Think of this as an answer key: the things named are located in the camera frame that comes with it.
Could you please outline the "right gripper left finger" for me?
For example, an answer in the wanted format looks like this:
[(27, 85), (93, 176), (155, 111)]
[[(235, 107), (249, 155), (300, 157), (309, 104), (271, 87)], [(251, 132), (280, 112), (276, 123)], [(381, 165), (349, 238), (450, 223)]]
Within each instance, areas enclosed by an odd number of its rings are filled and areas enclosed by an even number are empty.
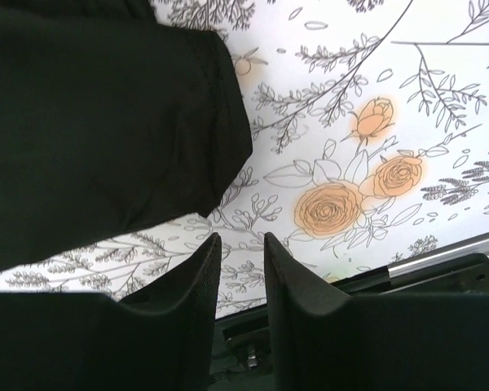
[(120, 301), (0, 293), (0, 390), (205, 390), (222, 241)]

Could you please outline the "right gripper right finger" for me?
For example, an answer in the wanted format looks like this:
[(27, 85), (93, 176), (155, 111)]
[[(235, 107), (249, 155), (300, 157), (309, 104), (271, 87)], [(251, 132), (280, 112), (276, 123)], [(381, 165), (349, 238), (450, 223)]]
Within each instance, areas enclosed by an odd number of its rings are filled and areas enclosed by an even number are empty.
[(350, 296), (264, 244), (278, 390), (489, 390), (489, 294)]

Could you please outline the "black t shirt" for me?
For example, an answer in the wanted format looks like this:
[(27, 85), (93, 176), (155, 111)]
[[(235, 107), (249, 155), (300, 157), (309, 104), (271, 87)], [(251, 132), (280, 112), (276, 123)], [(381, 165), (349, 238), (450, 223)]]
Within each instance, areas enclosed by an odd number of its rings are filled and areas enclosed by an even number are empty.
[(145, 1), (0, 1), (0, 271), (207, 217), (252, 151), (216, 32)]

